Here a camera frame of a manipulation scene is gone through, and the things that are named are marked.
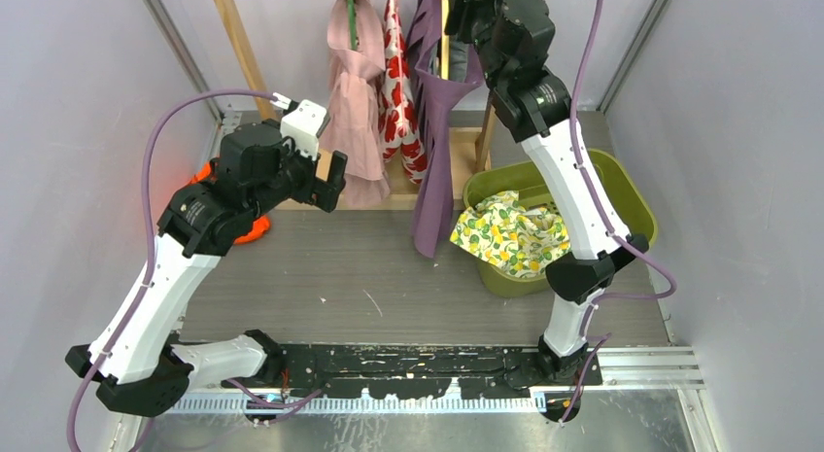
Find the yellow hanger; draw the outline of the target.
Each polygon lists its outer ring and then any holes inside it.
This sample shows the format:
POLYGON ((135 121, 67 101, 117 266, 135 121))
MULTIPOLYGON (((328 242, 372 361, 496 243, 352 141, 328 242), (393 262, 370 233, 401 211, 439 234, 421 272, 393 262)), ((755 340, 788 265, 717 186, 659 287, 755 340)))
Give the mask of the yellow hanger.
POLYGON ((450 63, 449 63, 449 53, 450 53, 450 40, 449 36, 446 33, 446 25, 448 22, 448 15, 450 9, 450 0, 440 0, 440 11, 441 11, 441 25, 440 25, 440 39, 439 39, 439 50, 438 50, 438 76, 442 80, 449 79, 449 70, 450 70, 450 63))

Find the purple skirt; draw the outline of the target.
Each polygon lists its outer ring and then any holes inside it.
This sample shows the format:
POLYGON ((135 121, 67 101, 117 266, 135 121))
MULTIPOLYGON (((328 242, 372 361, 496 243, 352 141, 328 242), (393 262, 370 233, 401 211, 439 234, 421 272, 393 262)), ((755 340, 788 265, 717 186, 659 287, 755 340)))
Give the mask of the purple skirt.
POLYGON ((437 245, 449 237, 454 209, 449 115, 453 108, 484 82, 476 51, 458 43, 456 77, 442 79, 430 67, 443 32, 441 0, 417 0, 407 35, 407 58, 418 115, 418 128, 429 165, 420 185, 411 234, 417 251, 432 259, 437 245))

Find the lemon print skirt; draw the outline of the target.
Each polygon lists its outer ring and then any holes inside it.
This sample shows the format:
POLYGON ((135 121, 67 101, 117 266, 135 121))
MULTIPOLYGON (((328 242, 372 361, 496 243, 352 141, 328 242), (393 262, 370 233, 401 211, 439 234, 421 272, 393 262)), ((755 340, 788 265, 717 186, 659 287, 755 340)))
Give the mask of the lemon print skirt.
POLYGON ((555 207, 526 207, 517 191, 501 191, 460 213, 449 241, 513 278, 533 278, 568 254, 571 242, 555 207))

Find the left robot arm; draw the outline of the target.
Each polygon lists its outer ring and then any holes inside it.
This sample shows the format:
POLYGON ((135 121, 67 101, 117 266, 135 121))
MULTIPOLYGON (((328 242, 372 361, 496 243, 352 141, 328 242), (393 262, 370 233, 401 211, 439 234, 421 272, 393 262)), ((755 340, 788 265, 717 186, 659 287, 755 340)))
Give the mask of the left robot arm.
POLYGON ((189 390, 232 379, 280 381, 286 359, 261 330, 186 345, 172 334, 195 290, 256 220, 292 200, 326 212, 337 206, 347 156, 310 154, 309 142, 279 122, 246 123, 225 135, 200 181, 177 190, 150 226, 152 250, 110 325, 66 363, 97 386, 110 411, 155 417, 189 390), (325 178, 318 177, 327 161, 325 178))

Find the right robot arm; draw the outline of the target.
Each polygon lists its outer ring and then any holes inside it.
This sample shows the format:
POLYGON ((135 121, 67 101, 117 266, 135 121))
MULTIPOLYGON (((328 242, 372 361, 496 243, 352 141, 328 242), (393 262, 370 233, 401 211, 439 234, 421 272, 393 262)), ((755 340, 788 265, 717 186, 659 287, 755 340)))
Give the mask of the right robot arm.
POLYGON ((583 144, 566 84, 547 66, 556 27, 544 0, 450 0, 446 35, 475 50, 501 123, 541 174, 571 249, 545 269, 554 293, 535 362, 561 385, 588 354, 585 331, 615 274, 649 248, 610 203, 583 144))

